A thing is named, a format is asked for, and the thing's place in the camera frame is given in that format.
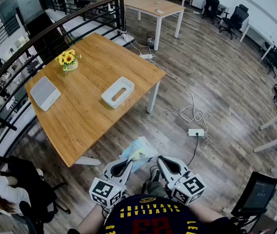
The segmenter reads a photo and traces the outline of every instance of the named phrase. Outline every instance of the trash can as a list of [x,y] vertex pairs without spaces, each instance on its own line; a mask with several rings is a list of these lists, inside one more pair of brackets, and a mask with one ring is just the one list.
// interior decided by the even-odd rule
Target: trash can
[[151,49],[153,49],[155,46],[155,38],[156,32],[151,31],[146,33],[146,45]]

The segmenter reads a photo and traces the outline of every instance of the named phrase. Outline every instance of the dark t-shirt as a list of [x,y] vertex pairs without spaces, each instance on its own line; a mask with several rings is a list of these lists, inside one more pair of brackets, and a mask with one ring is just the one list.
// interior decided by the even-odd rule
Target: dark t-shirt
[[134,195],[119,202],[99,234],[226,234],[235,233],[228,218],[201,223],[184,205],[150,195]]

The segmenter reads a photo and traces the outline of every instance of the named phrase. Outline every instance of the flower vase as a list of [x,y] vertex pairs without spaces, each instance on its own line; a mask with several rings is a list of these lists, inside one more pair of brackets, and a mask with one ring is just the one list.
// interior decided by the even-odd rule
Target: flower vase
[[78,62],[78,60],[76,59],[76,60],[74,61],[74,63],[68,64],[68,66],[67,66],[67,67],[68,67],[68,70],[67,70],[67,71],[73,71],[73,70],[77,69],[78,66],[79,66],[79,62]]

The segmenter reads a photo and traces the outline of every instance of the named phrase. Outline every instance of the extension cord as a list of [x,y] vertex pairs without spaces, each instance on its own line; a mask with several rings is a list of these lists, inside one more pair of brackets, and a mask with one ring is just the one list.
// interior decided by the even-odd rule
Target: extension cord
[[188,129],[188,136],[203,136],[203,129]]
[[142,57],[143,59],[152,59],[153,55],[152,54],[146,54],[146,55],[140,54],[140,57]]

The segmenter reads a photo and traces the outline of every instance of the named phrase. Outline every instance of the chair armrest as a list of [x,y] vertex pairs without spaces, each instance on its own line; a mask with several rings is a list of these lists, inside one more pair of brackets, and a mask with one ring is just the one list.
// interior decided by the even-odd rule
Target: chair armrest
[[227,18],[227,15],[229,14],[228,12],[225,12],[225,11],[223,11],[224,13],[225,13],[225,18]]

